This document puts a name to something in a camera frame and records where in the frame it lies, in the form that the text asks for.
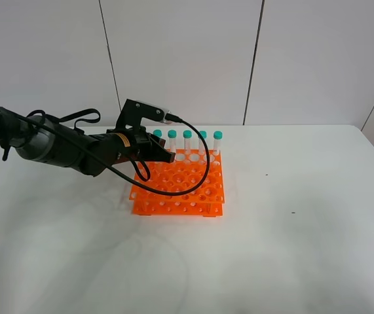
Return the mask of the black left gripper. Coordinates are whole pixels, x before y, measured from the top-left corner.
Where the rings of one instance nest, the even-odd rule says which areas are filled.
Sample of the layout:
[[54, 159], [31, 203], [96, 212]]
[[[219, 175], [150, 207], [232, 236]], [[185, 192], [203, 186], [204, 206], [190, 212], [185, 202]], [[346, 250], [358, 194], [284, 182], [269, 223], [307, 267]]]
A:
[[131, 130], [88, 135], [86, 150], [108, 166], [130, 162], [139, 177], [150, 177], [146, 162], [174, 162], [174, 153], [166, 150], [166, 141], [152, 133], [134, 135]]

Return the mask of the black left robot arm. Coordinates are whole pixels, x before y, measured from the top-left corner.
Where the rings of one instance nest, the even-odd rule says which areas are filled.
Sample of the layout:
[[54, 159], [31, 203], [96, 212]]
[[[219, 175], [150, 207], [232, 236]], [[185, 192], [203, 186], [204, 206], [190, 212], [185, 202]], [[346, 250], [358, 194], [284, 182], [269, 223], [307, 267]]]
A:
[[172, 163], [173, 152], [164, 148], [165, 141], [146, 131], [141, 125], [146, 118], [155, 122], [165, 119], [167, 110], [131, 99], [126, 100], [115, 128], [105, 133], [87, 135], [77, 127], [69, 128], [70, 120], [87, 122], [88, 114], [96, 109], [85, 109], [62, 118], [37, 110], [27, 117], [0, 107], [0, 146], [3, 159], [14, 148], [18, 155], [33, 162], [58, 167], [69, 167], [84, 175], [96, 177], [106, 167], [123, 162]]

